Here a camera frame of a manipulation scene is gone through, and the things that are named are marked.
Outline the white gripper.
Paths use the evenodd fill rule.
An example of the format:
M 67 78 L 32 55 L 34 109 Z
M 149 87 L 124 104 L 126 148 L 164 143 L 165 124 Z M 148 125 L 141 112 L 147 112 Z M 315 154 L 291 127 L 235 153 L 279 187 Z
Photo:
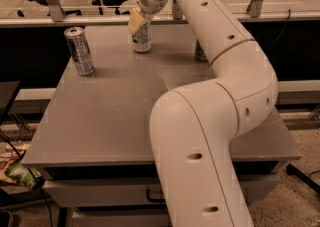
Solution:
M 154 15 L 160 12 L 168 0 L 137 0 L 137 8 L 133 8 L 130 13 L 128 22 L 128 29 L 132 35 L 136 34 L 138 30 L 149 21 L 146 14 Z

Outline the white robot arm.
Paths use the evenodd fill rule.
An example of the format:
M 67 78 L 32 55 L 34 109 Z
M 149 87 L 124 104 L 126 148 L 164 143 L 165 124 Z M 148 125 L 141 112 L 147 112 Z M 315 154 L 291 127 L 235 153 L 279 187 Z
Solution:
M 135 33 L 167 0 L 138 0 Z M 254 227 L 229 152 L 231 140 L 271 113 L 275 71 L 252 35 L 220 0 L 176 0 L 215 74 L 163 94 L 150 141 L 173 227 Z

